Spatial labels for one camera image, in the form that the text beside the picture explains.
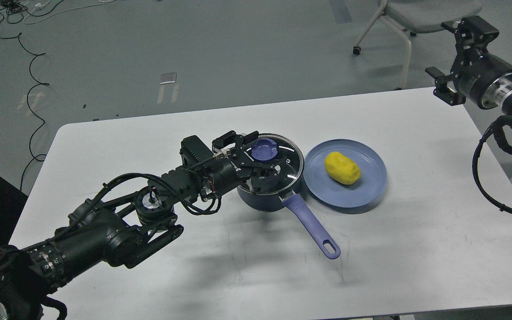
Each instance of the chair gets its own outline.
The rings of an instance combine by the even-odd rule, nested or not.
[[[390,30],[400,36],[406,45],[404,63],[402,65],[402,81],[400,87],[406,87],[408,66],[412,53],[410,39],[404,34],[410,31],[411,36],[444,30],[441,23],[444,21],[459,21],[466,16],[475,16],[481,11],[481,4],[477,0],[378,0],[379,7],[374,16],[368,21],[367,28],[357,38],[353,45],[353,53],[359,55],[359,43],[370,30],[376,20],[380,18]]]

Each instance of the purple handle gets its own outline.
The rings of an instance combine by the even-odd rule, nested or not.
[[[337,257],[341,255],[339,245],[337,245],[329,233],[327,233],[327,230],[325,230],[323,225],[317,220],[299,194],[287,198],[282,203],[286,208],[295,213],[297,218],[301,221],[301,224],[307,229],[307,232],[309,232],[311,237],[315,240],[315,243],[319,245],[319,249],[323,251],[326,257],[329,259],[337,259]],[[334,252],[330,253],[327,247],[325,247],[326,245],[331,246]]]

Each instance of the blue plate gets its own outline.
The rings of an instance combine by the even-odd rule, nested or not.
[[[346,186],[325,171],[325,157],[340,152],[361,168],[361,178]],[[339,208],[357,208],[378,198],[386,188],[386,166],[378,154],[361,142],[336,139],[315,146],[305,157],[303,177],[317,199]]]

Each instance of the table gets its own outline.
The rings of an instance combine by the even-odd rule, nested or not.
[[[176,206],[179,239],[131,270],[100,263],[53,294],[69,319],[323,319],[512,304],[512,215],[473,182],[480,135],[472,120],[432,88],[65,125],[11,243],[51,237],[119,174],[175,168],[186,136],[209,144],[231,129],[282,134],[304,154],[333,138],[363,142],[385,161],[387,190],[360,214],[305,197],[341,247],[336,260],[290,211],[255,211],[234,191],[215,215]],[[487,146],[480,174],[512,205]],[[123,184],[109,199],[145,184]]]

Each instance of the blue saucepan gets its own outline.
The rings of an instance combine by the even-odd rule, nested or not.
[[[296,144],[278,134],[260,134],[246,152],[256,160],[264,162],[281,160],[281,162],[276,165],[277,179],[272,179],[272,185],[267,185],[263,189],[264,192],[251,192],[255,184],[260,184],[257,178],[248,180],[246,184],[236,188],[242,200],[260,211],[274,212],[284,207],[290,209],[326,257],[329,259],[339,257],[341,255],[339,245],[297,194],[303,182],[304,156]]]

